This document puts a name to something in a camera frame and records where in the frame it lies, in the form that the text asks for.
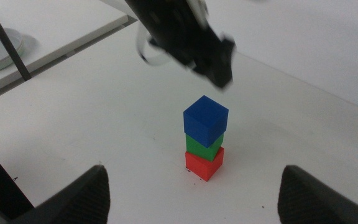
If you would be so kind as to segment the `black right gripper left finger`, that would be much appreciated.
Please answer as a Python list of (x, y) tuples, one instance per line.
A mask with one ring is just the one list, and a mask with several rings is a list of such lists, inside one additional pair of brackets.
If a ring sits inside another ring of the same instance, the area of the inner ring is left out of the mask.
[(100, 223), (108, 222), (111, 199), (108, 173), (95, 165), (70, 185), (13, 223)]

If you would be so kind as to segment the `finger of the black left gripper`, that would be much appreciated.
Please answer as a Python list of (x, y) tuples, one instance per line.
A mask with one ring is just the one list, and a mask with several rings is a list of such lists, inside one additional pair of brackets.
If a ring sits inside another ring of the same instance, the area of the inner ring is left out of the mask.
[(215, 87), (225, 89), (232, 82), (232, 67), (230, 60), (197, 62), (197, 72), (206, 77)]

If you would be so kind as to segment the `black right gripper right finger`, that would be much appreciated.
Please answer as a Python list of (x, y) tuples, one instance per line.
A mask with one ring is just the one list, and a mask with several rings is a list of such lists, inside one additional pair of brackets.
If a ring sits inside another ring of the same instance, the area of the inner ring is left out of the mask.
[(283, 170), (277, 209), (281, 223), (358, 223), (358, 204), (295, 165)]

